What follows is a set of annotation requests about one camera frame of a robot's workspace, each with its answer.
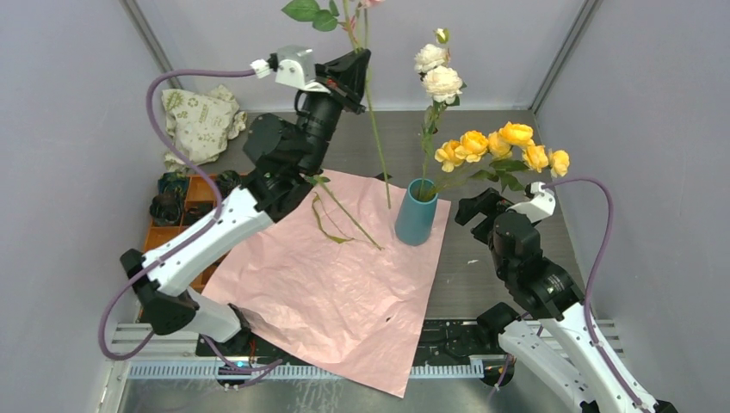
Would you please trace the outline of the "black printed ribbon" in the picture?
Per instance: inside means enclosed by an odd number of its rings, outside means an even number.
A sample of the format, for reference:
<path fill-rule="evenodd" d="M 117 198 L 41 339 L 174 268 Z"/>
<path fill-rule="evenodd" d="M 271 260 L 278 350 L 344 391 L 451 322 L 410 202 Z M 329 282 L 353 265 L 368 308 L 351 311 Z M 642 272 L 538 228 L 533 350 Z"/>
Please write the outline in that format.
<path fill-rule="evenodd" d="M 392 177 L 389 174 L 380 173 L 376 176 L 374 176 L 375 179 L 378 179 L 380 181 L 386 182 L 389 181 Z"/>

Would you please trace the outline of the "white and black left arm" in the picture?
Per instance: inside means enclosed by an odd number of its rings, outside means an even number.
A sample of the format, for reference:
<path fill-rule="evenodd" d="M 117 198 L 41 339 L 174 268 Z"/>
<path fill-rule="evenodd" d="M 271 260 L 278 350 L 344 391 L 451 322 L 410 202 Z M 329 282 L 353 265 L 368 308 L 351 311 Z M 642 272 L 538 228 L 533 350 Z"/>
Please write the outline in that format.
<path fill-rule="evenodd" d="M 213 211 L 162 246 L 121 257 L 154 334 L 190 331 L 239 355 L 251 344 L 251 327 L 235 305 L 192 289 L 192 281 L 246 238 L 283 220 L 312 190 L 343 112 L 364 111 L 371 52 L 360 48 L 318 64 L 312 50 L 285 46 L 252 63 L 250 74 L 274 75 L 295 90 L 296 121 L 265 113 L 252 122 L 244 154 L 252 172 Z"/>

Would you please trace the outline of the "large pink peony stem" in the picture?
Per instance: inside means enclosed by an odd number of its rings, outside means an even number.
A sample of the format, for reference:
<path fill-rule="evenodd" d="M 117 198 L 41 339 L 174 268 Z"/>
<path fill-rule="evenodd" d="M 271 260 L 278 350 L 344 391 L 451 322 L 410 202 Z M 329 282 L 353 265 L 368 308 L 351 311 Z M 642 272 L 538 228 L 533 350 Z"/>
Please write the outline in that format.
<path fill-rule="evenodd" d="M 335 28 L 341 28 L 348 36 L 350 46 L 354 52 L 369 49 L 370 21 L 369 11 L 382 1 L 320 1 L 314 0 L 293 0 L 287 1 L 281 12 L 290 19 L 297 22 L 309 23 L 312 28 L 319 32 L 330 32 Z M 380 139 L 377 119 L 374 114 L 372 92 L 371 92 L 372 70 L 367 69 L 367 76 L 364 85 L 364 98 L 371 124 L 371 131 L 374 136 L 377 153 L 380 161 L 382 180 L 385 183 L 387 207 L 392 207 L 392 197 L 389 186 L 389 175 L 387 163 Z"/>

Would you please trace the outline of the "white rose stem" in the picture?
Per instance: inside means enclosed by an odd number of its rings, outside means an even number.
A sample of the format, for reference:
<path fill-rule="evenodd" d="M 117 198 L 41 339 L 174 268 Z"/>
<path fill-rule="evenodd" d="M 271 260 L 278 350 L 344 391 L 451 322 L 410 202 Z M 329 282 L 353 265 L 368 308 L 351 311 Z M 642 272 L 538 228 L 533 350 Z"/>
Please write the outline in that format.
<path fill-rule="evenodd" d="M 426 173 L 431 159 L 442 166 L 442 171 L 451 172 L 463 163 L 457 156 L 456 149 L 460 146 L 455 140 L 450 140 L 436 148 L 433 137 L 440 125 L 442 115 L 447 108 L 456 107 L 460 103 L 460 95 L 465 84 L 458 72 L 449 66 L 451 59 L 449 50 L 449 31 L 446 28 L 434 30 L 435 42 L 422 47 L 416 54 L 414 70 L 419 75 L 424 92 L 430 98 L 430 104 L 425 109 L 424 120 L 421 126 L 420 145 L 424 151 L 422 176 L 417 185 L 416 196 L 420 201 L 431 200 L 434 195 L 426 186 Z"/>

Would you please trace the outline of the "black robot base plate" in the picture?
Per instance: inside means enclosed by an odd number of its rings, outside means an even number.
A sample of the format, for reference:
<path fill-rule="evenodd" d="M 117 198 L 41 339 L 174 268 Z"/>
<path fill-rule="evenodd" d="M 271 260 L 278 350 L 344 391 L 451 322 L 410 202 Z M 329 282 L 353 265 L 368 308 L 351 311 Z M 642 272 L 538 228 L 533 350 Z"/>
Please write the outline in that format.
<path fill-rule="evenodd" d="M 216 342 L 214 345 L 228 359 L 243 357 L 263 364 L 281 359 L 285 365 L 308 364 L 251 332 L 230 343 Z M 428 318 L 423 322 L 412 365 L 456 366 L 465 365 L 472 359 L 494 357 L 500 360 L 505 356 L 497 337 L 489 334 L 475 319 Z"/>

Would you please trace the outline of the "teal cylindrical vase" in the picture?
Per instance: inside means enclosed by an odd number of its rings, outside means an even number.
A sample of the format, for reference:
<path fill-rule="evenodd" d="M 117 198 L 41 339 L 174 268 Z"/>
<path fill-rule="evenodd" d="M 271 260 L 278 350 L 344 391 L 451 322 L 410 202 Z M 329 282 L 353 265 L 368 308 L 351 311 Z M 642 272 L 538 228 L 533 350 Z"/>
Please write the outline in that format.
<path fill-rule="evenodd" d="M 419 246 L 430 237 L 436 216 L 438 194 L 433 193 L 432 180 L 418 178 L 405 190 L 394 224 L 397 239 L 410 246 Z"/>

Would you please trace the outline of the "yellow rose stem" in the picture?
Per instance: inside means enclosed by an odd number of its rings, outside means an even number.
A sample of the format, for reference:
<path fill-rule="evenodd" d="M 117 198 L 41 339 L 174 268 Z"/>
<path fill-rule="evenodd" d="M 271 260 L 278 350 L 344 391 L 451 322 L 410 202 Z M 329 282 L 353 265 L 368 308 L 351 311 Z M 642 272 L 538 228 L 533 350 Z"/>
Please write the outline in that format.
<path fill-rule="evenodd" d="M 433 183 L 416 186 L 419 200 L 433 200 L 445 190 L 473 181 L 489 181 L 502 190 L 517 191 L 524 188 L 517 172 L 540 174 L 547 170 L 552 177 L 563 177 L 571 163 L 567 151 L 537 144 L 531 126 L 512 122 L 488 134 L 467 131 L 433 148 L 430 157 L 440 165 L 442 174 Z"/>

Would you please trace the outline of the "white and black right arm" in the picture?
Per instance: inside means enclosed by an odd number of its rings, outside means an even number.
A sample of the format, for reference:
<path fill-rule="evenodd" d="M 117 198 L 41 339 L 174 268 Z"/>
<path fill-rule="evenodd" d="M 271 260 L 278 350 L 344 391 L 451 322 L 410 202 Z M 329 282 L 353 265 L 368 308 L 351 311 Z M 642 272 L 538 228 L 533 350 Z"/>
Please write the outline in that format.
<path fill-rule="evenodd" d="M 502 350 L 516 357 L 570 412 L 673 412 L 675 406 L 655 398 L 629 372 L 597 320 L 587 313 L 586 298 L 575 280 L 543 255 L 537 225 L 556 208 L 554 193 L 542 182 L 513 203 L 496 189 L 461 199 L 455 221 L 481 220 L 473 237 L 492 254 L 497 277 L 514 301 L 560 345 L 555 350 L 517 311 L 499 303 L 477 323 L 479 345 L 488 353 Z"/>

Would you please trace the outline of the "pink wrapping paper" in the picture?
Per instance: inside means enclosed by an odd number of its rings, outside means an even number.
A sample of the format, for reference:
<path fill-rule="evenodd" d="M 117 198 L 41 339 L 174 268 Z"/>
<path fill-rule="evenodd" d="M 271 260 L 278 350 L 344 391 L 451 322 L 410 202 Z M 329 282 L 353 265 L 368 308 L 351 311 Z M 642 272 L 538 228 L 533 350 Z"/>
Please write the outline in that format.
<path fill-rule="evenodd" d="M 400 242 L 405 190 L 325 172 L 280 223 L 239 243 L 204 295 L 235 304 L 253 332 L 307 363 L 397 398 L 405 395 L 441 253 L 450 203 L 428 240 Z"/>

